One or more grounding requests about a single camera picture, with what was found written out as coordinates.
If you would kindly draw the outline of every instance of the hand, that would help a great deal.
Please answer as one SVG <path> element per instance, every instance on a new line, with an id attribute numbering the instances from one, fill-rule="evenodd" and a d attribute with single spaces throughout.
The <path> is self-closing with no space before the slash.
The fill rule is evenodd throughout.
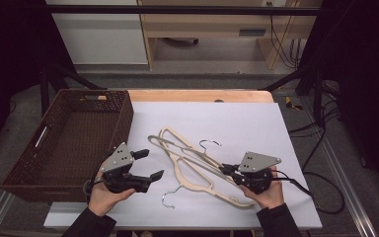
<path id="1" fill-rule="evenodd" d="M 270 169 L 272 170 L 272 176 L 276 178 L 276 167 L 271 166 Z M 240 188 L 242 189 L 246 198 L 251 198 L 256 201 L 262 209 L 272 209 L 284 204 L 284 195 L 282 193 L 281 181 L 272 181 L 269 185 L 269 188 L 259 195 L 256 195 L 245 186 L 240 186 Z"/>
<path id="2" fill-rule="evenodd" d="M 103 173 L 99 172 L 97 180 L 103 176 Z M 88 208 L 98 216 L 106 215 L 113 207 L 122 200 L 127 199 L 136 190 L 129 189 L 119 194 L 111 193 L 103 183 L 95 184 L 92 188 L 91 199 L 89 201 Z"/>

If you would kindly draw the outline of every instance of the silver hook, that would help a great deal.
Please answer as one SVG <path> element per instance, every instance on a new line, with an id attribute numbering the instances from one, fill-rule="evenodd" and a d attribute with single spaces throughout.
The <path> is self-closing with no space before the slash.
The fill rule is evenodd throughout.
<path id="1" fill-rule="evenodd" d="M 201 145 L 201 143 L 204 142 L 204 141 L 214 142 L 214 143 L 216 143 L 217 145 L 221 146 L 220 143 L 218 143 L 217 141 L 214 141 L 214 140 L 201 140 L 201 141 L 199 142 L 199 146 L 202 147 L 202 148 L 204 148 L 204 154 L 207 152 L 207 148 L 205 148 L 205 146 Z"/>
<path id="2" fill-rule="evenodd" d="M 168 191 L 166 192 L 163 196 L 162 196 L 162 204 L 165 206 L 165 207 L 169 207 L 169 208 L 175 208 L 174 205 L 168 205 L 165 203 L 165 196 L 168 195 L 168 194 L 174 194 L 176 193 L 182 186 L 178 186 L 174 191 Z"/>

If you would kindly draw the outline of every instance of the white tabletop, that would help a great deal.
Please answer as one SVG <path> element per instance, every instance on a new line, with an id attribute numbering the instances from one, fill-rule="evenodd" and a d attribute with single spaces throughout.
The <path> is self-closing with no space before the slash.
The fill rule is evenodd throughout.
<path id="1" fill-rule="evenodd" d="M 167 195 L 166 201 L 176 208 L 162 204 L 165 192 L 179 186 L 174 166 L 165 151 L 151 144 L 147 137 L 157 135 L 168 126 L 192 144 L 203 139 L 222 144 L 205 144 L 207 153 L 221 163 L 239 164 L 247 151 L 281 158 L 277 169 L 307 188 L 297 157 L 276 103 L 183 103 L 134 102 L 134 118 L 127 145 L 130 150 L 149 149 L 148 157 L 134 162 L 130 172 L 148 177 L 165 170 L 163 178 L 152 183 L 147 194 L 134 194 L 120 202 L 108 214 L 120 229 L 257 229 L 260 224 L 257 205 L 241 208 L 204 192 L 180 188 Z M 197 175 L 183 172 L 193 182 Z M 211 176 L 217 191 L 246 201 L 243 193 Z M 301 229 L 321 228 L 322 223 L 310 197 L 295 186 L 283 182 L 283 192 L 297 226 Z M 85 203 L 55 202 L 45 227 L 66 229 L 86 207 Z"/>

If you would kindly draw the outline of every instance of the black cable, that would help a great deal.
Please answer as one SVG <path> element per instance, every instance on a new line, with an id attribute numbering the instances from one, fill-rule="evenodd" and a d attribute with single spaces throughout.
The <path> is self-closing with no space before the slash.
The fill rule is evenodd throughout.
<path id="1" fill-rule="evenodd" d="M 273 20 L 272 20 L 272 15 L 269 15 L 269 18 L 270 18 L 270 42 L 272 43 L 273 47 L 275 48 L 276 52 L 278 53 L 279 57 L 281 58 L 282 62 L 284 63 L 285 66 L 289 67 L 289 68 L 295 68 L 293 67 L 293 64 L 292 62 L 290 62 L 290 60 L 288 59 L 287 55 L 285 54 L 285 51 L 284 51 L 284 48 L 282 47 L 282 44 L 281 42 L 279 41 L 279 38 L 278 36 L 276 35 L 276 32 L 273 28 Z M 272 35 L 275 35 L 276 37 L 276 40 L 279 44 L 279 47 L 281 48 L 281 51 L 282 53 L 284 54 L 284 57 L 287 61 L 289 61 L 291 63 L 291 65 L 287 65 L 287 63 L 284 61 L 284 58 L 282 57 L 281 53 L 279 52 L 278 48 L 275 46 L 275 43 L 273 42 L 273 38 L 272 38 Z"/>
<path id="2" fill-rule="evenodd" d="M 97 178 L 97 175 L 98 175 L 98 172 L 100 171 L 100 168 L 101 166 L 103 165 L 103 163 L 113 154 L 113 151 L 109 151 L 107 152 L 103 158 L 100 160 L 100 162 L 98 163 L 97 167 L 95 168 L 94 170 L 94 173 L 92 174 L 92 177 L 89 181 L 87 181 L 84 185 L 84 188 L 83 188 L 83 191 L 85 193 L 85 196 L 86 196 L 86 202 L 89 203 L 89 200 L 91 198 L 91 191 L 92 191 L 92 188 L 94 187 L 95 184 L 97 183 L 100 183 L 101 181 L 99 182 L 95 182 L 95 179 Z"/>
<path id="3" fill-rule="evenodd" d="M 297 39 L 297 49 L 296 49 L 295 56 L 293 55 L 294 43 L 295 43 L 295 39 L 292 39 L 291 44 L 290 44 L 290 60 L 294 64 L 294 67 L 297 69 L 300 62 L 299 54 L 300 54 L 301 39 Z"/>
<path id="4" fill-rule="evenodd" d="M 321 143 L 322 140 L 323 140 L 323 137 L 325 136 L 325 133 L 326 133 L 326 130 L 323 129 L 322 135 L 321 135 L 321 137 L 319 138 L 318 143 L 316 143 L 315 147 L 313 147 L 312 152 L 309 154 L 309 156 L 308 156 L 307 159 L 306 159 L 306 162 L 304 162 L 303 166 L 301 167 L 301 171 L 302 171 L 302 172 L 304 172 L 304 170 L 306 169 L 307 164 L 308 164 L 308 163 L 310 162 L 310 160 L 312 159 L 313 154 L 315 154 L 316 150 L 318 149 L 320 143 Z"/>
<path id="5" fill-rule="evenodd" d="M 334 98 L 339 98 L 340 97 L 340 92 L 331 88 L 327 83 L 326 81 L 324 80 L 323 81 L 323 92 L 324 93 L 329 93 L 331 96 L 333 96 Z"/>
<path id="6" fill-rule="evenodd" d="M 323 105 L 322 111 L 324 111 L 325 108 L 326 108 L 328 105 L 330 105 L 331 103 L 338 104 L 338 100 L 331 100 L 331 101 L 326 102 L 326 103 Z"/>
<path id="7" fill-rule="evenodd" d="M 265 179 L 250 179 L 249 182 L 253 182 L 253 183 L 254 182 L 262 182 L 264 180 L 266 180 L 266 181 L 289 181 L 291 184 L 293 184 L 295 187 L 297 187 L 304 194 L 310 196 L 311 198 L 314 198 L 313 194 L 310 191 L 308 191 L 306 188 L 304 188 L 302 185 L 300 185 L 300 183 L 298 183 L 296 180 L 289 178 L 286 174 L 284 174 L 281 171 L 275 171 L 275 170 L 271 170 L 271 171 L 280 173 L 280 174 L 284 175 L 285 177 L 282 177 L 282 178 L 281 177 L 272 177 L 272 178 L 265 178 Z"/>
<path id="8" fill-rule="evenodd" d="M 309 134 L 306 134 L 306 135 L 290 135 L 291 138 L 302 138 L 302 137 L 309 137 L 309 136 L 313 136 L 317 133 L 320 133 L 321 130 L 318 130 L 318 131 L 315 131 L 313 133 L 309 133 Z"/>
<path id="9" fill-rule="evenodd" d="M 321 209 L 319 207 L 316 207 L 317 210 L 319 210 L 319 211 L 321 211 L 321 212 L 323 212 L 325 214 L 339 214 L 339 213 L 341 213 L 344 210 L 344 208 L 345 208 L 345 198 L 343 196 L 343 193 L 342 193 L 341 189 L 335 183 L 333 183 L 332 181 L 330 181 L 326 177 L 321 176 L 321 175 L 316 174 L 316 173 L 313 173 L 313 172 L 303 172 L 303 175 L 312 175 L 312 176 L 316 176 L 316 177 L 321 178 L 322 180 L 324 180 L 327 183 L 329 183 L 330 185 L 332 185 L 335 189 L 337 189 L 338 193 L 340 194 L 340 197 L 341 197 L 341 207 L 340 208 L 338 208 L 337 210 L 324 210 L 324 209 Z"/>
<path id="10" fill-rule="evenodd" d="M 11 100 L 10 103 L 14 104 L 14 107 L 11 109 L 9 114 L 11 114 L 17 108 L 17 102 Z"/>
<path id="11" fill-rule="evenodd" d="M 337 112 L 338 112 L 338 109 L 333 109 L 333 110 L 329 111 L 326 115 L 322 116 L 322 119 L 325 119 L 326 117 L 329 117 L 332 114 L 337 113 Z M 288 133 L 291 134 L 291 133 L 294 133 L 294 132 L 302 131 L 302 130 L 308 129 L 308 128 L 316 125 L 316 124 L 318 124 L 318 122 L 317 121 L 313 121 L 312 123 L 309 123 L 309 124 L 307 124 L 305 126 L 289 130 Z"/>
<path id="12" fill-rule="evenodd" d="M 284 172 L 282 172 L 282 171 L 278 171 L 278 170 L 271 170 L 271 171 L 279 173 L 279 174 L 285 176 L 285 178 L 288 178 L 288 176 Z"/>

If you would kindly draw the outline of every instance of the wicker basket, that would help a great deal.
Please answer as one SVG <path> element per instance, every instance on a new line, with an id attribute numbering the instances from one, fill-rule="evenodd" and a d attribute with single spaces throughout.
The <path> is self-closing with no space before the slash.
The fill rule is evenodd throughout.
<path id="1" fill-rule="evenodd" d="M 101 158 L 126 142 L 127 91 L 60 90 L 0 188 L 26 201 L 84 201 Z"/>

